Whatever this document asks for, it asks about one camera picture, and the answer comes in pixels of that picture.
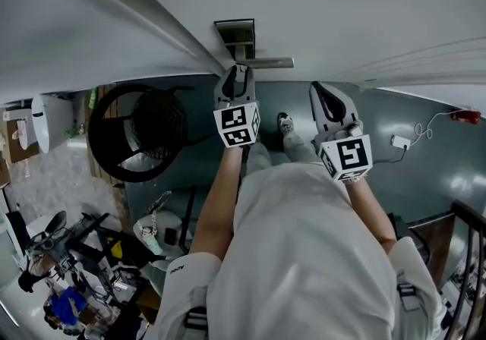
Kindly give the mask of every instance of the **hand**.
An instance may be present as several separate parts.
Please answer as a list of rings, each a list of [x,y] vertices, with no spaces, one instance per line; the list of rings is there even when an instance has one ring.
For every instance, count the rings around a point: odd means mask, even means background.
[[[71,309],[73,310],[73,314],[76,318],[79,318],[79,312],[76,308],[76,303],[74,302],[73,298],[69,298],[69,304],[71,305]]]

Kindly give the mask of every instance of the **red device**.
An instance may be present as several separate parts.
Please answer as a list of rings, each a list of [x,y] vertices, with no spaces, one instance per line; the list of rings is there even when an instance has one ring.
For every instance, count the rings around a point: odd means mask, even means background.
[[[481,113],[479,111],[459,111],[450,114],[453,120],[464,123],[478,124]]]

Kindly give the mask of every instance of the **cable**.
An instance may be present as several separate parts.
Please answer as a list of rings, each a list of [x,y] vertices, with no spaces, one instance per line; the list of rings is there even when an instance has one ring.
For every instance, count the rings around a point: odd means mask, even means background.
[[[40,250],[40,251],[42,251],[42,253],[44,253],[44,254],[46,254],[47,252],[51,251],[55,246],[57,246],[61,242],[62,239],[64,239],[66,237],[66,235],[61,236],[60,238],[56,238],[55,237],[55,234],[57,234],[62,229],[65,229],[66,231],[68,231],[69,233],[71,233],[71,235],[74,237],[74,232],[71,229],[68,229],[66,227],[61,227],[61,228],[56,229],[53,233],[51,233],[46,238],[46,241],[48,241],[48,240],[52,241],[52,247],[50,247],[48,249],[45,249],[42,246],[38,246],[37,249]]]
[[[118,272],[118,278],[115,279],[115,281],[112,282],[112,287],[113,287],[113,290],[116,290],[116,291],[122,291],[122,288],[117,288],[115,286],[115,283],[118,282],[120,280],[120,278],[122,277],[122,274],[120,272]]]
[[[434,132],[432,131],[432,128],[430,128],[431,126],[431,122],[437,117],[437,116],[440,116],[440,115],[451,115],[453,113],[457,113],[457,112],[464,112],[464,111],[471,111],[471,109],[458,109],[457,111],[452,111],[452,112],[439,112],[439,113],[436,113],[432,119],[427,123],[427,129],[425,131],[423,131],[423,128],[422,128],[422,124],[420,123],[417,123],[414,127],[413,127],[413,131],[415,132],[415,135],[417,135],[417,139],[415,139],[412,144],[410,144],[410,147],[412,147],[414,144],[416,144],[420,138],[422,137],[422,135],[425,135],[427,134],[427,139],[432,139],[432,136],[434,135]]]
[[[405,156],[406,151],[407,151],[407,146],[404,146],[403,147],[402,158],[397,159],[396,161],[394,161],[392,159],[381,159],[381,160],[377,160],[377,161],[374,161],[373,162],[373,166],[375,166],[377,163],[398,163],[398,162],[401,162],[403,160],[403,157]]]

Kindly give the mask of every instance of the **metal bracket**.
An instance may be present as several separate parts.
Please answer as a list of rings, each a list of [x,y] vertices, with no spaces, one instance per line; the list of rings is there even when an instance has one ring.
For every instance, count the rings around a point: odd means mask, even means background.
[[[225,47],[239,65],[253,69],[293,68],[294,58],[255,58],[255,20],[218,20],[214,22]]]

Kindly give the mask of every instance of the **white cable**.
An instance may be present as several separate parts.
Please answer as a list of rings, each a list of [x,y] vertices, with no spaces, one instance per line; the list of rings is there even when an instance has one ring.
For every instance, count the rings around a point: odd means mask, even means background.
[[[440,115],[451,115],[453,113],[456,113],[456,112],[464,112],[464,111],[471,111],[471,109],[458,109],[457,111],[452,111],[452,112],[439,112],[439,113],[436,113],[432,119],[427,123],[427,129],[425,131],[422,131],[422,124],[420,123],[417,123],[414,128],[413,128],[413,131],[415,132],[415,135],[417,135],[417,139],[415,139],[411,144],[410,144],[410,147],[412,147],[414,144],[416,144],[420,138],[422,137],[422,135],[425,135],[427,134],[427,139],[432,139],[432,136],[434,135],[434,132],[432,131],[432,128],[430,128],[431,126],[431,122],[437,117],[437,116],[440,116]]]

